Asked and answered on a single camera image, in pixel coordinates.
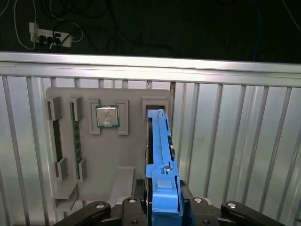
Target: black wall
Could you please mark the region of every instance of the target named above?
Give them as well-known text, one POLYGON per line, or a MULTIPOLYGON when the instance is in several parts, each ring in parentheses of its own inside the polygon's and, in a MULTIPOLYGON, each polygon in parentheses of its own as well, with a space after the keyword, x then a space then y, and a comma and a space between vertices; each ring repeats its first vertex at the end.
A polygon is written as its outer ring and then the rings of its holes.
MULTIPOLYGON (((42 29, 52 30, 59 22, 47 17, 36 0, 38 19, 42 29)), ((59 0, 53 0, 53 11, 61 10, 59 0)), ((220 4, 214 0, 112 0, 116 21, 127 41, 118 33, 114 40, 114 23, 109 13, 99 19, 88 19, 78 14, 68 14, 66 19, 84 27, 83 41, 73 43, 72 48, 53 48, 53 52, 74 54, 110 54, 133 56, 181 57, 231 61, 252 61, 259 19, 253 0, 235 0, 220 4)), ((0 18, 0 50, 27 51, 16 39, 13 21, 13 4, 0 18)), ((257 0, 262 15, 262 34, 256 61, 301 63, 301 32, 289 17, 282 0, 257 0)), ((6 0, 0 2, 4 8, 6 0)), ((297 23, 301 26, 301 1, 286 0, 297 23)), ((96 15, 106 7, 104 0, 92 0, 86 14, 96 15)), ((29 38, 29 22, 34 21, 32 0, 19 0, 17 28, 21 41, 32 46, 29 38)), ((73 32, 76 26, 63 24, 58 31, 73 32)), ((35 51, 49 51, 37 47, 35 51)))

